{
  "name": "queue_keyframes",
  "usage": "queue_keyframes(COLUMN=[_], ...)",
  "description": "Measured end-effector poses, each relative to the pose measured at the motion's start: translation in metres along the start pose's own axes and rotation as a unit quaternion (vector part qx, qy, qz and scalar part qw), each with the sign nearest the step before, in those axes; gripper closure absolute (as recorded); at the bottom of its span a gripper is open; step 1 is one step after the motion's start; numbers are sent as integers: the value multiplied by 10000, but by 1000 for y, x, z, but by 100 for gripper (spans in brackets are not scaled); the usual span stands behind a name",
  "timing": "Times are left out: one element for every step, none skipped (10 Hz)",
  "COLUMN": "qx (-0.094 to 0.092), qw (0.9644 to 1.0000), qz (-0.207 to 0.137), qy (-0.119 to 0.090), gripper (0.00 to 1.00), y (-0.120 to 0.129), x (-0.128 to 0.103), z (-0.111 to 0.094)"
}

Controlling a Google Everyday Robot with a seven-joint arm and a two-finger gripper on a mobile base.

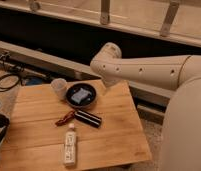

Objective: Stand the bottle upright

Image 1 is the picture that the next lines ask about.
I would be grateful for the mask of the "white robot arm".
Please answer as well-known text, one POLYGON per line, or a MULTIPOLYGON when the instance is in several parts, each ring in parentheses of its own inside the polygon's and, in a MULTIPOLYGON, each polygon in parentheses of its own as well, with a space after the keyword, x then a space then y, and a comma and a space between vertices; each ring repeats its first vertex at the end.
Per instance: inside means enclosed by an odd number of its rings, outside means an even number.
POLYGON ((109 42, 90 67, 107 86, 125 79, 172 90, 158 171, 201 171, 201 55, 124 59, 121 49, 109 42))

